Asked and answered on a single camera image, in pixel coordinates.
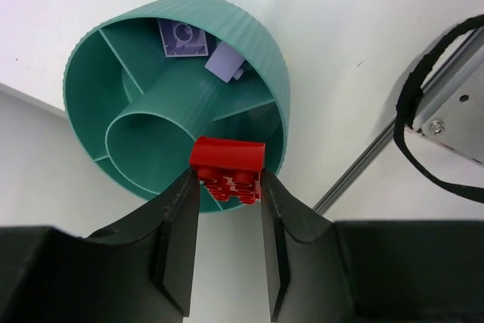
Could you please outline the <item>aluminium frame rail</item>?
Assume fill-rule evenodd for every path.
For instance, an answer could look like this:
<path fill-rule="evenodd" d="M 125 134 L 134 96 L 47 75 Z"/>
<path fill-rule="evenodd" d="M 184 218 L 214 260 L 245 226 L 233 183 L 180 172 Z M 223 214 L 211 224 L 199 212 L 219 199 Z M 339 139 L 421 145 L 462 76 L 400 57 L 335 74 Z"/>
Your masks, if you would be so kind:
<path fill-rule="evenodd" d="M 420 88 L 423 92 L 434 89 L 437 84 L 443 83 L 444 76 L 450 72 L 450 69 L 456 68 L 457 62 L 464 58 L 463 53 L 477 44 L 476 39 L 483 38 L 483 28 L 478 28 L 470 32 L 457 49 L 445 60 L 436 72 Z M 398 117 L 394 118 L 382 132 L 372 141 L 365 151 L 356 159 L 356 161 L 342 174 L 329 191 L 319 200 L 313 210 L 319 214 L 324 214 L 352 185 L 352 183 L 373 163 L 383 149 L 394 140 L 394 134 L 403 138 L 403 123 L 399 122 Z"/>

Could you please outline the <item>purple square lego brick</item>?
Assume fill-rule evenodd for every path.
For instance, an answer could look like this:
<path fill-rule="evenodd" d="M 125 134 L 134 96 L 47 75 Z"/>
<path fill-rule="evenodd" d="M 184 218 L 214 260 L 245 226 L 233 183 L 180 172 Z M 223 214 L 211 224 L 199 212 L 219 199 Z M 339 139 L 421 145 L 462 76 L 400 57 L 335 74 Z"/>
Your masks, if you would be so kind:
<path fill-rule="evenodd" d="M 205 69 L 225 83 L 239 80 L 245 72 L 246 59 L 225 42 L 220 42 L 205 64 Z"/>

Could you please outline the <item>red curved lego brick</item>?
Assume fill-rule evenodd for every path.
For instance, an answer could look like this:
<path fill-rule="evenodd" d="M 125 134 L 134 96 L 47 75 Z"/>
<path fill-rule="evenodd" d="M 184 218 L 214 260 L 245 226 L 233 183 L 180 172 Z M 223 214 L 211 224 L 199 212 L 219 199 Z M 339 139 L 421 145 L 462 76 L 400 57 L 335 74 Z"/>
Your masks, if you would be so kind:
<path fill-rule="evenodd" d="M 218 202 L 235 198 L 252 205 L 261 199 L 264 143 L 201 136 L 194 143 L 189 164 Z"/>

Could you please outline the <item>purple lego in container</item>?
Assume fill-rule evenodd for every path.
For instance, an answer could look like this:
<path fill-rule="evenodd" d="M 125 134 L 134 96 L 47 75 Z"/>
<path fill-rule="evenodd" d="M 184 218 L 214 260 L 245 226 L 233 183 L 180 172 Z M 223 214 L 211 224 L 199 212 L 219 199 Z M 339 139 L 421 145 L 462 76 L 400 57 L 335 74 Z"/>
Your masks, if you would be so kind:
<path fill-rule="evenodd" d="M 187 23 L 158 19 L 163 50 L 167 57 L 206 57 L 209 42 L 206 33 Z"/>

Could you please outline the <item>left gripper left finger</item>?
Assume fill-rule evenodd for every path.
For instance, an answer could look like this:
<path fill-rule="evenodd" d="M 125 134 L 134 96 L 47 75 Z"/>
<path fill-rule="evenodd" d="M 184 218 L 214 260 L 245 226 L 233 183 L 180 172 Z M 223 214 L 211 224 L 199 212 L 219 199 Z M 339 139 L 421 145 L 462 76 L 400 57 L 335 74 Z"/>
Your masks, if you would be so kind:
<path fill-rule="evenodd" d="M 88 236 L 90 241 L 140 245 L 149 237 L 149 276 L 157 290 L 181 313 L 190 314 L 194 257 L 200 212 L 200 184 L 186 169 L 164 192 L 121 219 Z"/>

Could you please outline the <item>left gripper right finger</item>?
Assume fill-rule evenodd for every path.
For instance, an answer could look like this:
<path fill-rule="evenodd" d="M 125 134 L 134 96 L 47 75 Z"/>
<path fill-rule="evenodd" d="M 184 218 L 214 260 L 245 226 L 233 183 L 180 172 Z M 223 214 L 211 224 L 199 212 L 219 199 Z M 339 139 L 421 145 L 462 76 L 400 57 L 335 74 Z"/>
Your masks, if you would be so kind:
<path fill-rule="evenodd" d="M 262 175 L 262 230 L 272 319 L 335 318 L 332 223 Z"/>

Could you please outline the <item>teal round divided container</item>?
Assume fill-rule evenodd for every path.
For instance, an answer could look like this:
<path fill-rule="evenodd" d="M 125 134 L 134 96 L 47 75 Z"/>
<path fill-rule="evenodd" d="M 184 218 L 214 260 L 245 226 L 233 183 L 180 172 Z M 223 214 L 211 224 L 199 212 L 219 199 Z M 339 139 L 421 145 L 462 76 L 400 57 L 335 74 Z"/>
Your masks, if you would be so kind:
<path fill-rule="evenodd" d="M 223 82 L 206 58 L 169 57 L 160 20 L 197 28 L 239 52 L 247 67 Z M 284 162 L 290 80 L 269 31 L 225 0 L 158 0 L 95 27 L 64 71 L 64 107 L 90 158 L 150 200 L 188 167 L 200 136 L 262 142 L 265 166 Z"/>

